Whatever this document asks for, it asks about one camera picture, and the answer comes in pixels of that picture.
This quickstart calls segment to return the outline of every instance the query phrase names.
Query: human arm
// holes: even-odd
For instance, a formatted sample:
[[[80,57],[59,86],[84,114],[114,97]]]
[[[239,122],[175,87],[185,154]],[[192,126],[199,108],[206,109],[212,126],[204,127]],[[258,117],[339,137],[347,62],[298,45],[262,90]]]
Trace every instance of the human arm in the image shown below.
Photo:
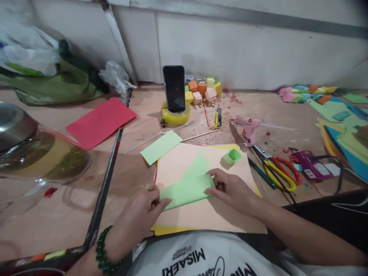
[[[105,239],[105,256],[111,264],[117,264],[150,231],[158,216],[171,202],[170,199],[159,200],[159,189],[150,185],[149,189],[142,187],[137,194],[131,197],[123,211],[110,229]],[[66,274],[101,276],[96,260],[96,245],[94,245]]]
[[[205,193],[264,223],[301,262],[368,266],[368,257],[362,251],[322,227],[257,196],[240,177],[220,169],[208,173],[214,176],[216,189],[208,188]]]

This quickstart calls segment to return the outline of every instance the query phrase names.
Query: hand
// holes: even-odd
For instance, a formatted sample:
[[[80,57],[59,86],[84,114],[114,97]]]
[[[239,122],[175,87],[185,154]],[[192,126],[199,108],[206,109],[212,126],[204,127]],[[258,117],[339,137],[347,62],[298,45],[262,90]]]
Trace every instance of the hand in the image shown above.
[[[204,192],[214,196],[239,213],[254,216],[257,214],[263,200],[256,195],[237,175],[228,174],[221,169],[207,172],[215,176],[215,188],[207,188]]]
[[[141,187],[125,205],[115,225],[110,229],[105,240],[107,259],[120,261],[149,233],[158,216],[169,205],[171,199],[160,202],[160,192],[155,184]]]

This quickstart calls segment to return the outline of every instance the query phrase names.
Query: person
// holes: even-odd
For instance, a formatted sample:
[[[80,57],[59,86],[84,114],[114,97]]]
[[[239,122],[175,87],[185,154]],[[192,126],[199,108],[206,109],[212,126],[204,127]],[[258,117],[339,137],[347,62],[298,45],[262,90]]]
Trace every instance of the person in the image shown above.
[[[208,173],[214,176],[216,188],[208,188],[206,194],[236,212],[261,221],[287,246],[288,252],[277,254],[282,265],[270,262],[234,233],[198,230],[157,238],[153,242],[148,239],[129,275],[368,275],[368,257],[356,247],[258,197],[240,177],[221,169]],[[171,199],[160,202],[158,199],[159,190],[154,184],[143,185],[129,199],[105,237],[107,261],[118,263],[146,237],[171,202]],[[103,275],[95,249],[96,245],[67,275]]]

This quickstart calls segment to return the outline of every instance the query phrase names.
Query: jar lid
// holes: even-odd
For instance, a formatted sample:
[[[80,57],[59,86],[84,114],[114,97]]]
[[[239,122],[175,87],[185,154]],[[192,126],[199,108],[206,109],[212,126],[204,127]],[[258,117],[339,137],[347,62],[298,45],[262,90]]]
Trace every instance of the jar lid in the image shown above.
[[[0,151],[23,142],[37,130],[37,125],[20,107],[0,102]]]

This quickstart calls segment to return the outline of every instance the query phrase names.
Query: green paper cube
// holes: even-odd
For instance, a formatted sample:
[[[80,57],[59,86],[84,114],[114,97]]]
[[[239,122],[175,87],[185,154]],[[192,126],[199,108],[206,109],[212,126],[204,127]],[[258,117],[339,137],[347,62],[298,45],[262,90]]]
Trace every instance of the green paper cube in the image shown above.
[[[236,150],[232,149],[227,154],[225,154],[222,158],[230,165],[234,165],[239,159],[242,157],[242,155]]]
[[[303,98],[303,96],[301,94],[295,94],[295,96],[296,98],[292,100],[291,102],[297,104],[298,101],[300,101]]]

